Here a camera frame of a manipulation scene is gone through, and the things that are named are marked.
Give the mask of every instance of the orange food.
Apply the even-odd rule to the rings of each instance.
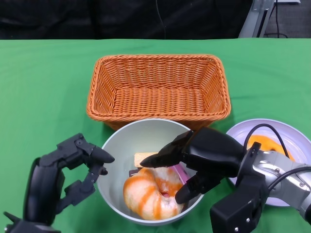
[[[272,140],[266,136],[252,135],[248,140],[247,147],[250,148],[254,142],[260,143],[261,144],[260,149],[263,151],[274,150],[276,152],[279,152],[279,153],[285,155],[283,147],[280,144],[278,144],[277,142],[275,142],[274,140]],[[288,150],[287,150],[287,152],[288,152],[290,159],[295,162],[295,159],[292,157],[291,153]]]
[[[181,213],[175,195],[183,186],[178,174],[168,167],[142,168],[123,186],[126,206],[145,220],[161,220]]]

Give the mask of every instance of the black cable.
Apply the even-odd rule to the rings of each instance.
[[[276,0],[276,30],[277,30],[277,37],[280,38],[280,31],[278,28],[278,21],[277,21],[277,0]]]
[[[279,25],[278,25],[278,19],[277,19],[277,5],[278,5],[278,0],[276,0],[276,3],[273,5],[272,11],[270,13],[269,18],[271,17],[274,9],[276,8],[276,28],[277,28],[277,33],[265,33],[264,35],[268,37],[268,35],[277,35],[278,38],[280,38],[280,35],[284,36],[285,38],[288,38],[286,34],[280,33],[279,31]]]
[[[251,137],[251,135],[253,134],[253,132],[255,132],[256,129],[260,128],[260,127],[268,127],[270,128],[277,136],[277,138],[279,139],[281,145],[282,145],[282,148],[284,150],[284,153],[286,155],[287,158],[290,158],[289,155],[288,155],[288,152],[286,150],[286,147],[285,147],[285,144],[281,138],[281,136],[278,134],[278,132],[276,131],[275,128],[273,128],[271,125],[268,125],[268,124],[259,124],[259,125],[256,125],[254,128],[252,128],[252,130],[248,133],[248,135],[246,136],[246,139],[245,139],[245,142],[244,142],[244,147],[243,147],[243,151],[244,151],[244,154],[246,154],[247,152],[247,143],[248,143],[248,140],[249,138]]]
[[[271,11],[271,13],[270,13],[269,18],[271,17],[271,15],[272,15],[272,13],[273,13],[275,7],[276,7],[276,5],[274,4],[274,5],[273,5],[273,8],[272,8],[272,11]]]
[[[157,6],[157,0],[155,0],[155,4],[156,4],[157,15],[160,18],[160,21],[161,21],[161,24],[162,24],[162,27],[163,27],[163,30],[164,30],[164,39],[166,39],[166,30],[165,30],[165,26],[164,26],[164,23],[162,21],[162,18],[161,18],[160,12],[159,12],[159,8]]]
[[[279,176],[275,181],[273,181],[269,185],[269,187],[268,187],[269,191],[271,191],[279,182],[284,180],[286,177],[293,175],[295,173],[298,173],[298,172],[302,172],[302,171],[311,171],[311,166],[299,167],[299,168],[295,168],[293,170],[290,170],[288,172],[285,172],[283,175]]]
[[[268,35],[277,35],[277,33],[265,33],[264,35],[266,35],[268,37]],[[285,38],[288,38],[288,36],[286,34],[283,33],[279,33],[279,35],[284,36]]]

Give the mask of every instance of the orange wicker basket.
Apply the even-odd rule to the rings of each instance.
[[[96,62],[86,111],[114,130],[146,118],[197,130],[226,118],[231,104],[213,55],[116,55]]]

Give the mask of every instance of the green tablecloth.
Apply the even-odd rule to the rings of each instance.
[[[0,187],[1,211],[22,216],[30,165],[62,140],[81,132],[102,146],[113,133],[86,114],[95,61],[108,54],[209,53],[225,67],[231,115],[213,126],[226,132],[251,118],[283,121],[311,138],[311,40],[235,39],[211,41],[1,41],[0,42]],[[87,168],[65,171],[65,187],[83,179]],[[206,233],[212,232],[209,209],[232,191],[227,180],[208,192],[182,220],[144,227],[123,219],[96,191],[55,223],[64,233]],[[9,220],[0,216],[0,227]],[[292,208],[266,206],[257,233],[309,233]]]

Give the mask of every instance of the black curtain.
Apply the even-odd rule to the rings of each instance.
[[[251,5],[252,0],[1,0],[0,39],[237,38]]]

